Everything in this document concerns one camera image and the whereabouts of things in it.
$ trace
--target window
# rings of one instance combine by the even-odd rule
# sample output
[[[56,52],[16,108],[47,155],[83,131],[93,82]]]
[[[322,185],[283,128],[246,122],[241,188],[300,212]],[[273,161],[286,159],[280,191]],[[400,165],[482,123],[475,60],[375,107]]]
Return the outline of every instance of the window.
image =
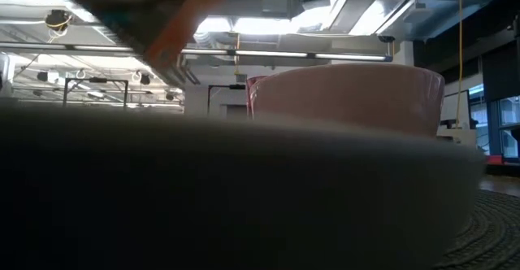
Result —
[[[506,158],[518,158],[518,142],[505,126],[520,124],[520,97],[502,99],[500,101],[500,137],[502,153]]]
[[[484,100],[484,86],[478,85],[470,89],[471,119],[476,120],[477,146],[489,155],[488,109]]]

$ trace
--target ceiling light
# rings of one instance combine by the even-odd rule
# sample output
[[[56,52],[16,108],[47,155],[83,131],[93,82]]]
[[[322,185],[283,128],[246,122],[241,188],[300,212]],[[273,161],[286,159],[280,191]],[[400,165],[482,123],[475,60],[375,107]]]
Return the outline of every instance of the ceiling light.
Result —
[[[349,35],[371,35],[384,23],[384,6],[381,1],[375,0],[358,22],[350,30]]]
[[[36,75],[36,78],[39,81],[47,82],[48,75],[49,75],[48,72],[38,72]]]
[[[227,54],[226,50],[183,49],[181,54]]]
[[[80,88],[85,89],[85,90],[90,90],[90,87],[88,87],[88,86],[85,85],[85,84],[81,84],[81,83],[79,83],[79,84],[77,85],[77,87],[80,87]]]
[[[307,53],[296,52],[282,52],[282,51],[259,51],[259,50],[237,50],[237,55],[252,55],[252,56],[274,56],[285,58],[305,58]]]
[[[87,92],[87,96],[90,98],[93,98],[93,99],[100,99],[100,98],[104,98],[105,94],[98,92],[98,91],[93,91],[93,92]]]
[[[109,51],[131,51],[130,47],[123,46],[74,46],[77,50],[109,50]]]
[[[141,74],[140,83],[143,84],[143,85],[149,85],[151,83],[150,75],[149,74]]]
[[[277,35],[296,33],[298,27],[291,24],[290,20],[264,19],[264,18],[240,18],[233,31],[240,34],[253,35]]]
[[[322,23],[322,30],[329,29],[332,24],[334,24],[334,21],[336,21],[336,18],[346,2],[347,0],[331,0],[331,11],[329,16]]]
[[[390,27],[392,24],[394,24],[399,17],[401,17],[403,14],[408,11],[408,9],[415,4],[415,0],[409,0],[392,18],[390,18],[388,21],[386,21],[377,31],[375,31],[376,34],[383,33],[388,27]]]
[[[316,59],[340,59],[340,60],[359,60],[371,62],[386,62],[388,57],[383,55],[362,55],[362,54],[316,54]]]
[[[478,92],[484,91],[484,84],[476,85],[475,87],[470,88],[470,95],[477,94]]]
[[[15,47],[19,49],[34,50],[66,50],[64,45],[53,45],[47,43],[20,43],[20,42],[0,42],[0,47]]]
[[[230,32],[231,25],[228,18],[210,17],[206,18],[200,25],[198,25],[197,33],[208,32]]]

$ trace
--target light fixture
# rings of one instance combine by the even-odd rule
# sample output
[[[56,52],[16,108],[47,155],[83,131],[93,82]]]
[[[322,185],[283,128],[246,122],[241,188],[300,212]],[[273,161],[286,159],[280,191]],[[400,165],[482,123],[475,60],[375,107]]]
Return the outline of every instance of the light fixture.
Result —
[[[177,95],[177,92],[173,92],[170,90],[170,91],[166,92],[166,100],[172,101],[173,99],[176,98],[176,95]]]
[[[233,31],[240,34],[277,35],[296,33],[298,27],[291,24],[291,21],[287,19],[240,18],[237,20]]]
[[[226,50],[183,49],[181,54],[227,54]]]
[[[206,18],[200,25],[198,25],[197,33],[208,32],[230,32],[231,24],[228,18],[209,17]]]
[[[77,87],[79,87],[79,88],[82,88],[82,89],[84,89],[84,90],[91,90],[91,88],[90,88],[90,87],[88,87],[88,86],[87,86],[87,85],[85,85],[85,84],[81,84],[81,83],[79,83],[79,84],[78,84],[78,85],[76,85],[76,86],[77,86]]]
[[[47,82],[47,79],[49,78],[49,73],[48,72],[38,72],[36,74],[36,78],[39,81]]]
[[[92,91],[87,92],[87,96],[92,99],[103,99],[105,97],[105,94],[98,91]]]
[[[282,51],[260,51],[260,50],[237,50],[237,55],[251,55],[251,56],[273,56],[285,58],[305,58],[307,53],[296,52],[282,52]]]
[[[388,27],[390,27],[392,24],[394,24],[399,17],[404,15],[408,9],[415,4],[415,0],[409,0],[396,14],[394,14],[388,21],[386,21],[377,31],[375,31],[376,34],[383,33]]]
[[[131,51],[130,47],[123,46],[74,46],[77,50],[109,50],[109,51]]]
[[[363,55],[363,54],[316,54],[316,59],[339,59],[339,60],[357,60],[371,62],[386,62],[389,60],[384,55]]]
[[[350,30],[349,35],[374,34],[374,32],[381,27],[381,24],[384,23],[384,17],[383,3],[379,0],[375,0]]]
[[[198,54],[213,55],[215,50],[200,50]],[[258,56],[258,57],[278,57],[278,58],[299,58],[299,59],[339,59],[339,60],[354,60],[354,61],[372,61],[372,62],[387,62],[391,61],[391,57],[384,55],[369,55],[369,54],[315,54],[306,52],[286,52],[286,51],[264,51],[264,50],[220,50],[225,55],[244,55],[244,56]]]
[[[149,74],[141,74],[140,83],[143,85],[149,85],[151,82]]]

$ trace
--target pipe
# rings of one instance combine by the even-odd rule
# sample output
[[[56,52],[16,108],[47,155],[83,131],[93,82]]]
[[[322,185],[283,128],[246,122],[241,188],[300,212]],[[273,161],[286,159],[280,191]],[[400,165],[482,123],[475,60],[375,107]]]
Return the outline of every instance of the pipe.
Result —
[[[45,21],[39,18],[15,18],[15,17],[0,17],[0,24],[11,24],[11,25],[34,25],[44,24]],[[105,27],[101,22],[85,22],[75,20],[70,23],[71,26],[77,27]]]
[[[52,88],[52,87],[13,87],[14,90],[27,90],[27,91],[50,91],[50,92],[63,92],[64,88]],[[122,94],[123,90],[119,89],[74,89],[69,90],[69,92],[80,92],[80,93],[88,93],[88,92],[99,92],[104,94]],[[129,90],[129,94],[153,94],[152,91],[149,90]]]
[[[218,41],[215,40],[214,37],[211,36],[210,33],[195,33],[193,34],[193,39],[199,46],[199,48],[205,48],[205,49],[230,49],[231,47],[228,45],[224,45]],[[235,60],[235,57],[230,55],[216,55],[215,58],[232,61]]]
[[[0,24],[13,24],[13,25],[34,25],[44,24],[45,21],[39,18],[11,18],[11,17],[0,17]]]
[[[19,98],[20,102],[34,102],[34,103],[63,103],[61,100],[54,99],[24,99]],[[70,100],[67,104],[96,104],[104,106],[122,107],[124,104],[120,102],[97,102],[97,101],[81,101],[81,100]],[[128,107],[181,107],[175,103],[127,103]]]
[[[193,72],[189,69],[186,69],[186,74],[188,74],[188,76],[191,76],[192,77],[192,80],[195,81],[195,85],[200,85],[201,82],[198,80],[197,76],[195,76],[195,74],[193,74]]]

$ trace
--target ceiling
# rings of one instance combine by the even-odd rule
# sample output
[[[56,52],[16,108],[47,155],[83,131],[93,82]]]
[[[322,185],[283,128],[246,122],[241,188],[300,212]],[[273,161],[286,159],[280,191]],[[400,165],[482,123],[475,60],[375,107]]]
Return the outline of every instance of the ceiling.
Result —
[[[388,45],[382,43],[376,35],[350,35],[353,29],[374,28],[373,24],[381,25],[385,20],[389,20],[395,12],[403,7],[409,0],[345,0],[345,7],[339,7],[338,19],[332,21],[330,28],[323,29],[323,22],[317,28],[305,28],[298,33],[280,34],[241,34],[228,35],[226,33],[209,32],[207,41],[202,44],[194,39],[187,47],[194,48],[224,48],[234,49],[240,43],[241,50],[267,50],[267,51],[288,51],[305,53],[346,53],[346,54],[389,54]],[[210,13],[210,17],[222,17],[236,25],[240,17],[259,17],[262,13],[262,0],[227,0]],[[372,19],[367,13],[375,10],[376,6],[381,6],[381,13],[377,14],[377,19]],[[298,2],[295,11],[288,13],[290,16],[300,17],[303,8]],[[0,0],[0,41],[9,42],[34,42],[46,43],[55,35],[43,23],[43,19],[51,10],[71,11],[75,18],[65,35],[56,37],[52,40],[53,44],[64,45],[92,45],[92,46],[117,46],[118,39],[102,27],[98,22],[89,18],[89,13],[82,11],[77,5],[69,0]],[[385,35],[394,35],[397,42],[402,39],[410,39],[410,32],[406,32],[408,25],[398,20],[396,25],[390,27]],[[379,26],[370,30],[367,34],[372,34]],[[399,51],[399,43],[396,44],[396,52]],[[131,92],[145,91],[147,94],[134,94],[129,100],[138,102],[166,102],[167,92],[183,89],[185,85],[221,85],[235,83],[236,70],[234,57],[208,56],[208,55],[187,55],[183,61],[183,68],[172,66],[171,72],[158,73],[144,64],[139,58],[116,58],[116,57],[92,57],[77,54],[73,51],[65,54],[38,54],[23,53],[12,51],[10,55],[15,58],[16,72],[22,71],[22,67],[30,64],[27,70],[21,72],[15,78],[15,86],[20,89],[16,91],[16,96],[27,96],[28,98],[44,98],[57,100],[63,97],[63,91],[53,91],[52,88],[62,88],[63,84],[42,82],[36,79],[38,72],[58,71],[62,77],[75,76],[79,70],[84,70],[87,76],[100,76],[108,79],[123,79],[129,81]],[[292,68],[303,68],[319,64],[330,63],[326,59],[292,59],[292,58],[273,58],[273,57],[240,57],[240,73],[248,76],[270,75]],[[186,69],[196,77],[192,80],[186,76]],[[149,85],[142,85],[135,81],[137,71],[149,73],[151,82]],[[96,86],[86,82],[91,89],[102,89],[103,86]],[[44,95],[34,95],[31,88],[41,87]],[[113,91],[110,94],[111,100],[120,100],[122,94],[116,92],[120,86],[109,84],[104,89]],[[69,99],[74,101],[95,101],[86,96],[84,90],[71,93]],[[184,98],[182,94],[175,97],[171,104],[182,105]]]

